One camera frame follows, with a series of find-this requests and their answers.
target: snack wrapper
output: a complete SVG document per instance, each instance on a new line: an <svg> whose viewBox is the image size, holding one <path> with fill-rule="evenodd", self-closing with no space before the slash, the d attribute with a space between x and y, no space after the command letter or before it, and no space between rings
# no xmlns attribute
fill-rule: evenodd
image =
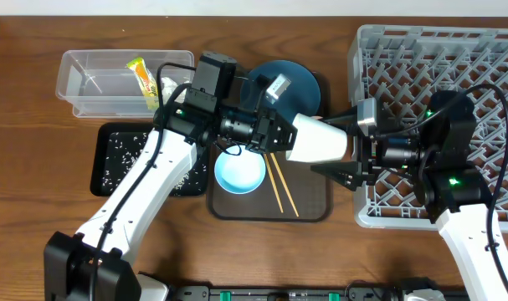
<svg viewBox="0 0 508 301"><path fill-rule="evenodd" d="M138 79L138 84L142 90L142 94L146 96L146 105L149 110L157 110L159 103L157 100L157 82L153 75L146 68L143 58L133 59L127 64L127 68L131 69Z"/></svg>

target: blue bowl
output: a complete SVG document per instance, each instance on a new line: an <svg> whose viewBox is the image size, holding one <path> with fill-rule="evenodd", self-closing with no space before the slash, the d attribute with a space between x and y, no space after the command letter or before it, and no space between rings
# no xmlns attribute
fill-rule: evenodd
<svg viewBox="0 0 508 301"><path fill-rule="evenodd" d="M281 97L271 104L267 99L261 100L261 106L276 109L289 123L293 123L296 114L313 116L321 105L321 88L313 73L306 67L285 60L276 60L261 64L249 72L251 80L263 75L269 79L283 74L290 80L290 85ZM246 110L253 110L259 98L259 89L252 87L252 81L244 81L240 90L240 105Z"/></svg>
<svg viewBox="0 0 508 301"><path fill-rule="evenodd" d="M245 150L241 145L240 156L220 154L214 165L214 176L218 184L227 192L244 194L259 187L264 179L266 165L263 156ZM239 146L227 149L230 154L238 154Z"/></svg>

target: wooden tabletop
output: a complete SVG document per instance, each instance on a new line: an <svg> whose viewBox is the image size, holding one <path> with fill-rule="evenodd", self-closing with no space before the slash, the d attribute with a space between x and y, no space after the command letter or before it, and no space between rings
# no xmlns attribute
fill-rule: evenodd
<svg viewBox="0 0 508 301"><path fill-rule="evenodd" d="M105 201L90 193L98 129L54 94L70 49L204 49L245 67L292 59L323 73L331 111L349 106L346 56L367 23L508 28L508 18L0 18L0 299L43 300L43 250L74 233ZM205 196L169 198L142 243L136 270L175 284L343 287L428 276L462 284L437 232L365 229L351 193L334 187L318 224L223 222Z"/></svg>

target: green connector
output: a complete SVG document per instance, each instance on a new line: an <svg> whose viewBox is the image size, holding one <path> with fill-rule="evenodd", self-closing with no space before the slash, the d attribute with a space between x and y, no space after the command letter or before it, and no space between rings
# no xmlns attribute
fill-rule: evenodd
<svg viewBox="0 0 508 301"><path fill-rule="evenodd" d="M339 294L338 293L329 293L328 294L328 301L339 301Z"/></svg>
<svg viewBox="0 0 508 301"><path fill-rule="evenodd" d="M231 301L231 292L220 292L220 301Z"/></svg>

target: chopstick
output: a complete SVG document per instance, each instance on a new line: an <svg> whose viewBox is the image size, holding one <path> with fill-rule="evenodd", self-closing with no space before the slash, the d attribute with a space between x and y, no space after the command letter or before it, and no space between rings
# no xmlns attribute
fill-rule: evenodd
<svg viewBox="0 0 508 301"><path fill-rule="evenodd" d="M269 171L270 182L272 183L274 194L276 195L276 199L278 200L278 205L280 205L280 211L281 213L283 213L284 208L281 206L280 194L278 193L278 188L276 188L276 182L274 181L274 176L272 175L272 170L270 169L269 158L267 158L266 154L263 154L263 158L265 165L267 165L267 170Z"/></svg>
<svg viewBox="0 0 508 301"><path fill-rule="evenodd" d="M289 188L287 188L287 183L285 182L284 175L281 173L280 166L278 165L278 161L276 160L276 156L273 153L270 153L272 160L274 161L274 165L276 166L276 170L278 171L278 175L280 175L281 182L284 184L285 192L287 192L287 197L290 200L290 204L295 209L295 214L298 217L298 211L296 210L295 202L293 202L293 197L290 195Z"/></svg>

